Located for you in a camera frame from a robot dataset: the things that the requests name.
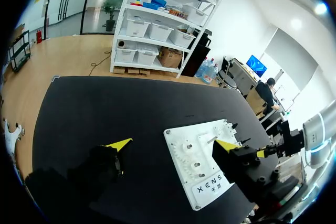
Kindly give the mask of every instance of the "cardboard box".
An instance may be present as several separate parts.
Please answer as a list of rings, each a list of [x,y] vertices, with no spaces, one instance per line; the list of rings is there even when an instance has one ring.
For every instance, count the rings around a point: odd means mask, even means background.
[[[158,59],[163,67],[177,68],[182,60],[182,52],[176,49],[162,47]]]
[[[114,67],[113,73],[125,73],[125,68],[124,67]]]
[[[138,68],[127,68],[128,73],[130,74],[139,74],[139,69]]]
[[[14,42],[14,40],[16,40],[22,34],[22,31],[24,29],[25,29],[25,24],[21,24],[14,29],[12,37],[10,39],[11,44]]]
[[[143,69],[140,68],[140,74],[144,74],[145,76],[149,76],[151,74],[151,71],[149,69]]]

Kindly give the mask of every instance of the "black table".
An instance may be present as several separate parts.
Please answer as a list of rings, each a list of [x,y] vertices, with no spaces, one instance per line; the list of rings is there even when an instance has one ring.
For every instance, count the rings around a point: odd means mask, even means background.
[[[236,185],[200,211],[187,200],[163,131],[219,119],[238,123],[238,141],[269,143],[245,99],[236,91],[196,84],[116,77],[61,77],[50,84],[33,142],[33,170],[67,169],[96,145],[126,138],[125,174],[90,207],[131,223],[240,223],[254,204]],[[275,167],[277,158],[269,165]]]

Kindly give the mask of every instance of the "black frame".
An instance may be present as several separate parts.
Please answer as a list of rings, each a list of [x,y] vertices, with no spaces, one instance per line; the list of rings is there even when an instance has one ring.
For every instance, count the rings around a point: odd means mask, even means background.
[[[63,9],[63,0],[59,2],[57,21],[59,21],[62,18],[62,9]]]
[[[83,22],[84,22],[84,15],[85,15],[85,9],[86,9],[86,3],[88,2],[88,0],[85,0],[84,2],[84,6],[83,6],[83,12],[82,12],[82,20],[80,22],[80,34],[83,34]]]
[[[44,29],[43,29],[43,40],[46,39],[46,34],[47,34],[47,14],[48,14],[48,6],[49,6],[49,1],[48,0],[48,4],[46,5],[46,10],[45,10],[45,13],[44,13]]]
[[[67,10],[68,10],[68,4],[69,4],[69,0],[65,0],[65,6],[64,6],[64,10],[63,10],[63,19],[65,19],[67,17]]]

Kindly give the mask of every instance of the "black cable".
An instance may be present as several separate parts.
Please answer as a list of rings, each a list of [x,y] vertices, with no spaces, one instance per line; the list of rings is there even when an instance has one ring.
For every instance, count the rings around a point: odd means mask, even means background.
[[[112,53],[112,51],[105,51],[104,54],[109,54],[105,59],[103,59],[98,64],[95,63],[95,62],[91,63],[91,66],[93,66],[93,68],[91,69],[91,72],[89,73],[88,76],[90,76],[92,74],[92,71],[95,69],[96,66],[99,66],[100,64],[102,64],[103,61],[105,61],[106,59],[108,59],[111,56],[111,53]]]

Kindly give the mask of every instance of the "glass door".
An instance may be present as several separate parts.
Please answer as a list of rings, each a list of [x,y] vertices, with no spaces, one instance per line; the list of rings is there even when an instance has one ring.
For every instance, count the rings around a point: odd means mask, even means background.
[[[85,0],[50,0],[47,13],[47,37],[80,34]]]
[[[123,0],[88,0],[83,21],[83,34],[114,34]]]

